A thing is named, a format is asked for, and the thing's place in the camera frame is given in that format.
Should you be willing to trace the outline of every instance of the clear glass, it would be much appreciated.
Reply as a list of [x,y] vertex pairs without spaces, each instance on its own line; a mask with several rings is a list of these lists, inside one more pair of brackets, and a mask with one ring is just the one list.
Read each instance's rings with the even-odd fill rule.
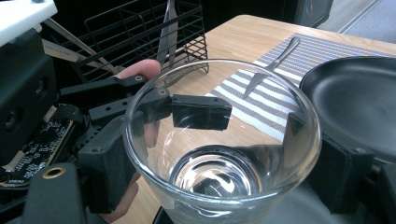
[[[245,100],[256,73],[266,84]],[[255,102],[260,92],[268,102]],[[233,60],[183,64],[152,79],[130,103],[123,137],[169,217],[189,224],[263,223],[310,173],[321,144],[317,114],[294,84]]]

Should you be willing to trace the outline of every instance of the black wire basket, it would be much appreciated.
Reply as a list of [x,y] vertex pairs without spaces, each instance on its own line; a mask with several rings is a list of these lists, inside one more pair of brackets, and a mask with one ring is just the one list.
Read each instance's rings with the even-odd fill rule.
[[[157,59],[160,39],[165,38],[161,36],[162,29],[174,22],[178,23],[177,50],[160,62],[163,70],[207,59],[201,1],[176,0],[177,17],[164,22],[166,5],[165,0],[134,0],[85,20],[88,33],[78,39],[95,53],[88,54],[70,41],[62,43],[63,47],[86,57],[72,63],[81,81],[111,77],[132,63]],[[169,64],[170,56],[175,57],[173,64]],[[100,66],[91,66],[92,62]]]

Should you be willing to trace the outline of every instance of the finger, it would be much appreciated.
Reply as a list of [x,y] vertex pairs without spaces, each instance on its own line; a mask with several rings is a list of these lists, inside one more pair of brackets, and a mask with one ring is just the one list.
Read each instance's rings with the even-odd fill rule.
[[158,130],[160,129],[160,121],[145,124],[145,139],[147,147],[155,147],[157,145]]
[[136,183],[136,180],[140,177],[140,174],[138,172],[134,173],[134,176],[132,177],[128,189],[125,191],[124,195],[122,196],[119,205],[117,205],[116,210],[114,210],[110,214],[101,214],[102,218],[107,222],[107,223],[112,223],[119,219],[120,217],[125,216],[125,214],[128,212],[129,207],[131,207],[132,201],[134,200],[134,197],[136,196],[139,186]]
[[153,59],[145,59],[134,63],[115,75],[117,78],[127,78],[137,74],[145,76],[148,80],[161,72],[161,64]]

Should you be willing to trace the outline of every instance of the gray and white striped mat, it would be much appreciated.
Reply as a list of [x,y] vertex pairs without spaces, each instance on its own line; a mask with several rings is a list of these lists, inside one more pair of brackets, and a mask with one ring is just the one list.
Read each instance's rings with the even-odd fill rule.
[[[276,59],[294,37],[300,37],[300,44],[277,67],[276,72],[290,80],[297,87],[303,76],[321,63],[352,56],[395,57],[379,51],[356,48],[345,44],[308,36],[294,34],[281,44],[262,55],[256,64],[266,66]],[[288,93],[266,78],[245,100],[243,95],[253,77],[249,71],[238,71],[218,85],[208,95],[218,96],[233,105],[233,115],[255,126],[262,132],[282,141],[287,115],[295,111],[297,105]]]

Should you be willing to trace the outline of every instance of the wooden table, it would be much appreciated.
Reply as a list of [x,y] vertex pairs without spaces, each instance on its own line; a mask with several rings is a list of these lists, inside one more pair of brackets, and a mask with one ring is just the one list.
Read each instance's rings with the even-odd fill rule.
[[[395,44],[243,15],[205,34],[208,58],[236,59],[252,63],[294,33],[396,54]],[[139,192],[129,212],[117,224],[149,224],[155,218],[160,204],[143,178],[138,180],[138,184]]]

